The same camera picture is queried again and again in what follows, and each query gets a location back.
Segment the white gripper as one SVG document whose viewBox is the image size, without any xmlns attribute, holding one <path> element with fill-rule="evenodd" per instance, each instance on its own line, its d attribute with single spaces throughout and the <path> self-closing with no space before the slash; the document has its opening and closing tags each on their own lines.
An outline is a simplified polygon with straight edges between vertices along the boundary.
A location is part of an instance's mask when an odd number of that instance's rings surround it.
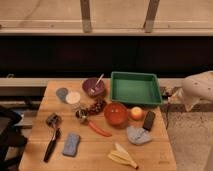
<svg viewBox="0 0 213 171">
<path fill-rule="evenodd" d="M 187 112 L 191 111 L 193 107 L 200 101 L 198 97 L 188 95 L 179 88 L 169 99 L 170 103 L 181 103 L 184 105 Z"/>
</svg>

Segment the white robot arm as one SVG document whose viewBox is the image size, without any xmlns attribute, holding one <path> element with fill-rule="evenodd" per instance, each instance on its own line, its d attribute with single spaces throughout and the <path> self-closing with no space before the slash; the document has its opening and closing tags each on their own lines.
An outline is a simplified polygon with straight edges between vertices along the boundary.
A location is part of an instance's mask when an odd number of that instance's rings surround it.
<svg viewBox="0 0 213 171">
<path fill-rule="evenodd" d="M 184 78 L 168 101 L 180 102 L 190 111 L 201 99 L 213 103 L 213 70 Z"/>
</svg>

